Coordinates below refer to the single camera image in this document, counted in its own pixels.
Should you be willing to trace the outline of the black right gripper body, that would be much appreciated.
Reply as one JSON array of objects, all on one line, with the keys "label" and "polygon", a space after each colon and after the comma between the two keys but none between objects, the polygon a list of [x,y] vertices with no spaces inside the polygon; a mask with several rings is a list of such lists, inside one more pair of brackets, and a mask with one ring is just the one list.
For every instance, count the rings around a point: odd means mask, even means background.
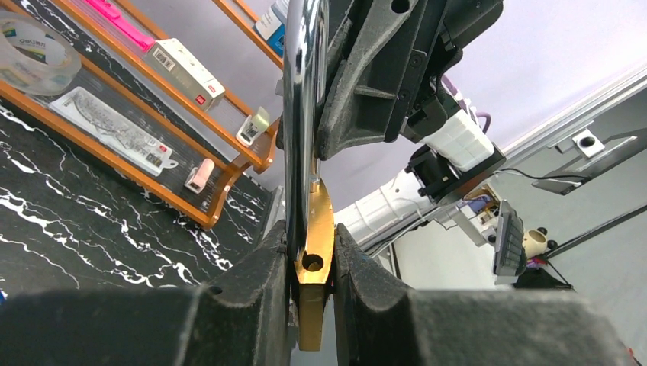
[{"label": "black right gripper body", "polygon": [[396,90],[385,141],[400,134],[418,142],[455,113],[442,77],[461,61],[464,49],[491,27],[502,1],[419,1],[401,28],[411,39]]}]

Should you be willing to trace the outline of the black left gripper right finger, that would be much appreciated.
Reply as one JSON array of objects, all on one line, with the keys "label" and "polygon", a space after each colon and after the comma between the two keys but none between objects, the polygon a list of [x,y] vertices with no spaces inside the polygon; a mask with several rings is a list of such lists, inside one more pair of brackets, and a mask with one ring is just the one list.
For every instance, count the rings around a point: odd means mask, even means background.
[{"label": "black left gripper right finger", "polygon": [[336,227],[341,365],[632,365],[610,322],[572,291],[416,290]]}]

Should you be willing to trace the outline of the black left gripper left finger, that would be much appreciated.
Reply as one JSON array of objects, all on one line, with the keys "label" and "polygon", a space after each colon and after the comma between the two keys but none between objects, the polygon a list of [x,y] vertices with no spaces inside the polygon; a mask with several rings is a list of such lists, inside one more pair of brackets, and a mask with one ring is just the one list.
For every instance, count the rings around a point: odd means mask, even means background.
[{"label": "black left gripper left finger", "polygon": [[212,282],[54,290],[1,307],[3,365],[287,365],[285,222]]}]

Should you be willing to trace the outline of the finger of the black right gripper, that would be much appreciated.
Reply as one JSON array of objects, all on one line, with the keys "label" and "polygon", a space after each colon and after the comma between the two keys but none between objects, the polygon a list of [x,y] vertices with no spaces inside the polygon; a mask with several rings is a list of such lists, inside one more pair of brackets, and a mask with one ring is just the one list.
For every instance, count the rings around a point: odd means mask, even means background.
[{"label": "finger of the black right gripper", "polygon": [[327,48],[327,92],[336,76],[343,58],[343,49],[347,45],[353,25],[352,16],[357,12],[360,1],[329,1],[328,48]]},{"label": "finger of the black right gripper", "polygon": [[327,91],[314,153],[328,160],[344,149],[385,141],[411,39],[401,30],[419,1],[360,1],[347,45]]}]

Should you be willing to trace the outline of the brass padlock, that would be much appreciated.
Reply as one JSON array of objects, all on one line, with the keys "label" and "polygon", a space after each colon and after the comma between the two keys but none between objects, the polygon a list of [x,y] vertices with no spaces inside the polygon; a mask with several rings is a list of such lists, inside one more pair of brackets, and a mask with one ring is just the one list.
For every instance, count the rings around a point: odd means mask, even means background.
[{"label": "brass padlock", "polygon": [[314,153],[327,87],[328,21],[327,1],[288,3],[282,116],[286,239],[298,288],[298,346],[305,352],[321,348],[335,240],[332,204]]}]

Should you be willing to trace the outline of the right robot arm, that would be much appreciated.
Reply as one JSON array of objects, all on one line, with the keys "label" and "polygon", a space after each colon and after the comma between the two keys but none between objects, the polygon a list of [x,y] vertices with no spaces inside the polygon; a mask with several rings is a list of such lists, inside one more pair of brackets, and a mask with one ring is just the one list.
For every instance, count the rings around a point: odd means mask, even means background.
[{"label": "right robot arm", "polygon": [[501,1],[291,1],[283,53],[288,240],[305,243],[319,161],[400,136],[405,172],[434,204],[460,200],[504,162],[443,77],[501,16]]}]

